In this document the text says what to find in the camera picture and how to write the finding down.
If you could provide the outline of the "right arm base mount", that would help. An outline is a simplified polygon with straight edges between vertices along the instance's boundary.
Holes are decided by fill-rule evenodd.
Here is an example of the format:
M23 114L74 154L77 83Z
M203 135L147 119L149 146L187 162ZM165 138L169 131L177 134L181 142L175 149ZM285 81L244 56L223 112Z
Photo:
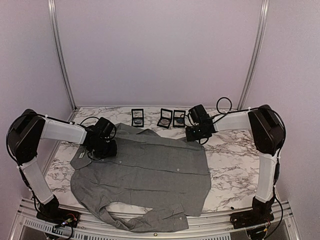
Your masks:
M256 197L252 199L252 209L235 212L230 215L230 222L234 229L252 227L259 224L270 223L275 219L272 205L275 202L275 196L269 201L262 202Z

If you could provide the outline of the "pink round brooch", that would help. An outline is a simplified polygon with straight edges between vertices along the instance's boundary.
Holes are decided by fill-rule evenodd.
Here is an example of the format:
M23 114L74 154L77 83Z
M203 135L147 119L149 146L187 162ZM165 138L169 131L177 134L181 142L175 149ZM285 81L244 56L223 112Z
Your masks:
M161 124L162 125L168 125L170 123L170 121L168 119L162 119L161 120Z

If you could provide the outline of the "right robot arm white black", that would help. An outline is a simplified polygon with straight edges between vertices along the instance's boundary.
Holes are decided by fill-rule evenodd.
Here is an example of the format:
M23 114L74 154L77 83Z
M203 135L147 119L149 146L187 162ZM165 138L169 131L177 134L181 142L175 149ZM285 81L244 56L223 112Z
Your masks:
M242 110L219 111L210 116L203 105L188 110L190 126L185 129L189 142L208 141L213 134L223 131L247 130L250 132L259 156L259 176L254 207L247 219L258 224L267 216L265 206L276 199L276 184L280 175L280 154L286 140L286 127L280 115L268 104Z

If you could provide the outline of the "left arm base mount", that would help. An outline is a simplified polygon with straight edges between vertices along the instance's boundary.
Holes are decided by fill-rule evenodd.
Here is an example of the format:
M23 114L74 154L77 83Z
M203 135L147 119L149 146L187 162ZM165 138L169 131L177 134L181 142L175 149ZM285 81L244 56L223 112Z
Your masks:
M80 213L78 211L60 208L60 203L54 195L53 199L44 204L34 201L34 206L37 211L36 217L46 222L55 223L56 225L66 225L65 222L71 219L68 223L69 226L76 228L79 222Z

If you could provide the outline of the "dark patterned round brooch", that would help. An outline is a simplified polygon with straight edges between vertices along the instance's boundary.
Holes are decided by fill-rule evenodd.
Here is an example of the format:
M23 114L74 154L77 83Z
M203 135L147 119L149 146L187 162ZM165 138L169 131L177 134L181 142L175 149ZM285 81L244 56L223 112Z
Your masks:
M143 125L143 120L142 119L134 119L133 124L135 126L142 126Z

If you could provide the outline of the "grey button shirt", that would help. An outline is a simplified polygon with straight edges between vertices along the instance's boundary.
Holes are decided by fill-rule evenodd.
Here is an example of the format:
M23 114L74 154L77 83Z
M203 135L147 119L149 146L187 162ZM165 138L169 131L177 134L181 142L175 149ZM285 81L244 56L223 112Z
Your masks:
M80 146L71 160L75 199L113 227L136 233L186 230L211 189L205 148L151 129L116 125L117 155L98 161Z

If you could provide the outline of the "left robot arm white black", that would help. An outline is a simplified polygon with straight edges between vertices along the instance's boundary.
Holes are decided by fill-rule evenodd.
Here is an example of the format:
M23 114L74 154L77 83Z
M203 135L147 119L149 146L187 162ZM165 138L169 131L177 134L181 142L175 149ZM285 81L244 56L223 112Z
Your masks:
M55 198L38 165L38 147L42 139L63 141L83 146L89 157L100 160L117 154L117 127L101 117L94 125L84 126L26 109L10 125L5 144L10 157L17 163L27 187L36 200L46 205L44 215L53 223L63 219L63 211L51 203Z

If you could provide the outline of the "blue round brooch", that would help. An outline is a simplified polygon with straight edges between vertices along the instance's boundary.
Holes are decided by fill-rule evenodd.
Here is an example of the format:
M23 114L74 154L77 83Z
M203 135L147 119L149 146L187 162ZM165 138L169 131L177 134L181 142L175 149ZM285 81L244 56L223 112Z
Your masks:
M176 123L177 123L178 125L183 125L183 124L184 124L184 121L183 121L182 119L177 119L177 120L176 120Z

